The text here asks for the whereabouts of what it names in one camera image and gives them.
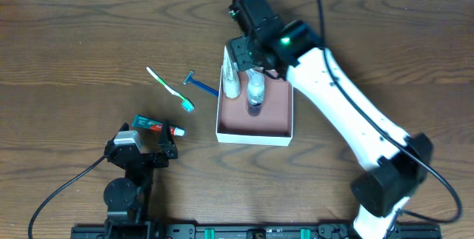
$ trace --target wooden table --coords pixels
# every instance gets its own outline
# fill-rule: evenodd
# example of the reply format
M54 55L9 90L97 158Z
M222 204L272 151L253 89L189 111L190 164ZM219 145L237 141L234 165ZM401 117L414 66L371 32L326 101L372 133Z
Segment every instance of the wooden table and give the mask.
M269 0L284 20L318 28L315 0ZM348 76L389 118L435 144L432 162L458 190L464 217L445 238L474 237L474 0L323 0L327 41ZM179 159L157 173L154 216L199 223L351 219L362 169L342 137L295 94L289 147L218 144L217 101L183 86L190 70L218 87L224 43L239 36L230 0L0 0L0 238L25 238L31 215L103 153L135 114L186 129ZM147 74L155 68L196 109L186 113ZM156 134L144 133L148 149ZM41 212L36 238L101 223L102 163ZM407 208L448 218L453 200L432 176Z

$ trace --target green led indicator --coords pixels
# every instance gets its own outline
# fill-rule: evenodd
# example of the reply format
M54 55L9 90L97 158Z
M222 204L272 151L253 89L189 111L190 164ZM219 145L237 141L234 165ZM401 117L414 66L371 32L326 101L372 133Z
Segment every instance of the green led indicator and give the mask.
M282 38L280 39L281 43L283 44L289 44L290 43L290 38L289 37L286 37L286 38Z

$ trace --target robotic arm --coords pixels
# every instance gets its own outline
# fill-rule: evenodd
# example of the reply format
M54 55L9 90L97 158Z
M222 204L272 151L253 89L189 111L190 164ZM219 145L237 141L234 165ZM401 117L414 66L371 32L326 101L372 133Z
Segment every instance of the robotic arm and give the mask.
M321 39L304 22L284 26L266 0L238 0L230 6L230 13L244 33L226 48L238 69L276 70L322 111L350 145L367 171L351 185L361 204L353 227L363 238L383 238L397 211L427 174L399 147L428 164L433 151L430 140L423 134L411 138L378 111L342 72L331 52L320 47ZM398 146L386 140L387 136Z

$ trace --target white cap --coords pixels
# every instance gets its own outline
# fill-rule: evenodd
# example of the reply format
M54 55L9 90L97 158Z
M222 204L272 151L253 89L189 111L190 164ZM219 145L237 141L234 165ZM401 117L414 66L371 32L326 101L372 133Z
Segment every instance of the white cap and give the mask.
M181 128L176 127L175 128L175 135L177 136L184 136L184 130Z
M254 69L247 70L249 76L248 92L252 95L260 95L265 91L265 77Z

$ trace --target open box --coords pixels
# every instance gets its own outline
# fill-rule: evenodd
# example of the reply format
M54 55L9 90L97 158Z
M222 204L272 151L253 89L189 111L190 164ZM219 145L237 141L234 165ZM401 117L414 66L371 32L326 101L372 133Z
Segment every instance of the open box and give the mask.
M246 72L239 72L240 96L229 99L219 84L216 135L221 143L287 147L293 138L293 87L287 81L265 76L265 99L260 115L247 111Z

